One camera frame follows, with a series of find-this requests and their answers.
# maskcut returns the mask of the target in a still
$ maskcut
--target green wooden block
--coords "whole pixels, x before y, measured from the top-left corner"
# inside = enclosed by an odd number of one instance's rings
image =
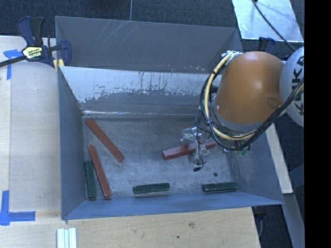
[[[87,184],[87,197],[90,200],[95,200],[97,197],[97,191],[94,178],[94,166],[92,161],[85,162],[85,174]]]
[[[202,185],[202,191],[204,193],[223,193],[223,192],[232,192],[238,189],[236,182],[227,182],[227,183],[212,183]]]
[[[147,193],[169,191],[169,189],[170,189],[169,183],[144,184],[133,187],[133,192],[134,194],[147,194]]]

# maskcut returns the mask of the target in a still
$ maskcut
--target red wooden block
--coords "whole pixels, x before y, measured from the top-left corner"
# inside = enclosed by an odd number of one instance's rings
[[[106,175],[104,174],[104,171],[103,171],[102,165],[100,163],[98,153],[97,153],[97,150],[95,149],[95,146],[89,145],[88,151],[89,151],[89,155],[92,158],[92,162],[93,162],[95,171],[97,172],[97,176],[98,176],[99,182],[101,184],[103,195],[105,198],[110,198],[112,195],[112,192],[110,190]]]
[[[216,143],[214,141],[207,142],[207,143],[205,143],[205,146],[207,149],[212,149],[216,146]],[[192,153],[195,153],[196,147],[197,147],[197,145],[195,143],[183,145],[180,147],[164,150],[162,152],[161,156],[166,161],[166,160],[178,158],[178,157],[185,156],[185,155],[190,155]]]
[[[93,119],[89,118],[85,121],[85,123],[119,163],[124,160],[124,155],[121,151],[115,146],[115,144],[112,143],[112,141],[106,136],[103,130],[100,129]]]

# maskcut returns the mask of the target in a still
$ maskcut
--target blue tape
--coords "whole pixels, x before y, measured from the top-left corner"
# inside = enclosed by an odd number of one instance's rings
[[[4,54],[8,59],[16,58],[22,56],[22,52],[18,50],[9,50],[9,51],[4,51]],[[7,80],[11,78],[11,64],[8,65],[7,67]]]
[[[35,221],[35,211],[9,212],[9,190],[2,192],[0,225],[8,226],[10,222]]]

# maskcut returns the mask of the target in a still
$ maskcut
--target blue clamp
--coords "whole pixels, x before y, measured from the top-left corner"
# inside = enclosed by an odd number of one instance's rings
[[[51,46],[50,38],[48,38],[48,46],[43,45],[41,37],[41,27],[44,18],[31,18],[29,16],[22,18],[17,28],[20,36],[25,40],[26,47],[22,50],[22,54],[18,57],[0,62],[0,67],[17,63],[18,61],[38,61],[51,67],[54,67],[55,58],[52,56],[53,51],[61,50],[61,58],[66,66],[69,66],[71,61],[71,46],[68,40],[62,40],[58,45]]]

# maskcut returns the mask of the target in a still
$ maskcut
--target dark floor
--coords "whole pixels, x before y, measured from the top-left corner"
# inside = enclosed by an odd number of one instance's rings
[[[290,0],[298,25],[305,37],[305,0]],[[231,0],[0,0],[0,35],[18,35],[17,21],[22,17],[45,17],[43,37],[55,37],[54,17],[84,17],[237,27]],[[242,40],[244,51],[256,50],[258,42]],[[302,44],[293,44],[295,49]],[[283,42],[273,52],[279,58],[291,54]],[[276,128],[289,172],[304,163],[304,129],[286,114]],[[304,188],[295,191],[304,218]],[[266,207],[261,235],[262,248],[290,248],[291,239],[280,206]]]

